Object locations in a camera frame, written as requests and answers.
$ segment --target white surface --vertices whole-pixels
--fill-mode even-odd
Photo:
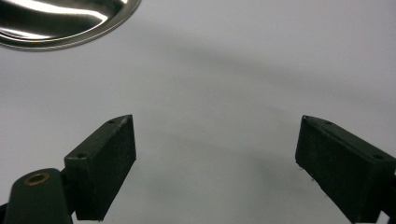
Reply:
[[[137,162],[104,223],[348,223],[295,164],[300,119],[396,156],[395,58],[390,0],[144,0],[91,43],[0,49],[0,203],[132,113]]]

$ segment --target white table surface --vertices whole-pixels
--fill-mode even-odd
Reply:
[[[394,0],[143,0],[88,44],[0,48],[0,203],[133,114],[137,161],[103,223],[347,224],[295,164],[301,116],[395,157],[395,59]]]

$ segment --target stainless steel bowl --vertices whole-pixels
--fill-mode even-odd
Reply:
[[[126,21],[140,0],[0,0],[0,44],[23,50],[64,49]]]

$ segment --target metal bowl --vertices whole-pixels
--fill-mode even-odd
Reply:
[[[0,0],[0,44],[23,50],[70,48],[125,22],[140,0]]]

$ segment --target screw hole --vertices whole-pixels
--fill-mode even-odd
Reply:
[[[78,154],[77,154],[77,157],[78,157],[79,159],[85,159],[85,158],[87,158],[87,154],[86,154],[86,153],[78,153]]]
[[[381,155],[374,155],[374,158],[376,158],[377,160],[383,160],[384,157]]]
[[[30,175],[25,179],[24,184],[27,186],[34,186],[37,184],[44,183],[49,177],[50,174],[48,173]]]

